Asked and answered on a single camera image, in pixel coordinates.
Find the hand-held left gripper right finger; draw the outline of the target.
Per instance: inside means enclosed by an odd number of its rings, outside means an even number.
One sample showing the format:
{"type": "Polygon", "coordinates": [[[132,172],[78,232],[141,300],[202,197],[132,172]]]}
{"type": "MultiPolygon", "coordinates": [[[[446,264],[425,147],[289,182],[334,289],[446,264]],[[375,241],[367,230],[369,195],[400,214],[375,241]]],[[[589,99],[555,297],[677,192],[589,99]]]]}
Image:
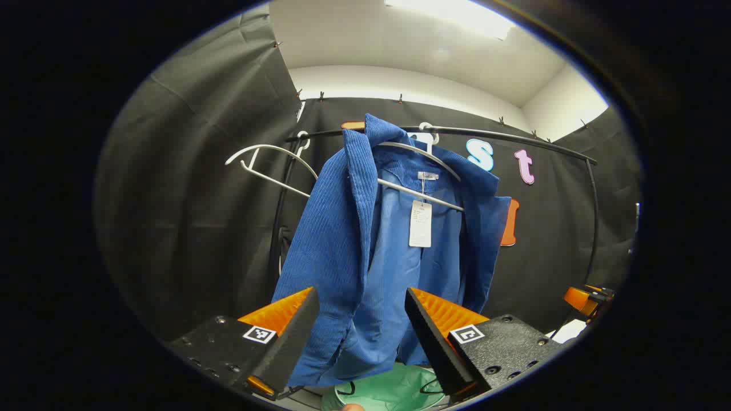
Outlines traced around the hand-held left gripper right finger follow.
{"type": "Polygon", "coordinates": [[[415,287],[405,292],[405,312],[443,393],[453,400],[509,384],[561,349],[514,315],[488,319],[415,287]]]}

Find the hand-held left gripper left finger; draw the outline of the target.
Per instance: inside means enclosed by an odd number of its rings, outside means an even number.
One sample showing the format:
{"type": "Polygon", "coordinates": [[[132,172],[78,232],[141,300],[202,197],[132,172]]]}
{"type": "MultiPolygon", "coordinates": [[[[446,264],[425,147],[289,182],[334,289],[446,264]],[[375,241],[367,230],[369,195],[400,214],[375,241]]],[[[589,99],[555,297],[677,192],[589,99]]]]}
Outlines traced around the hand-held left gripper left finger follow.
{"type": "Polygon", "coordinates": [[[216,315],[170,343],[188,364],[237,393],[281,400],[319,314],[308,287],[240,318],[216,315]]]}

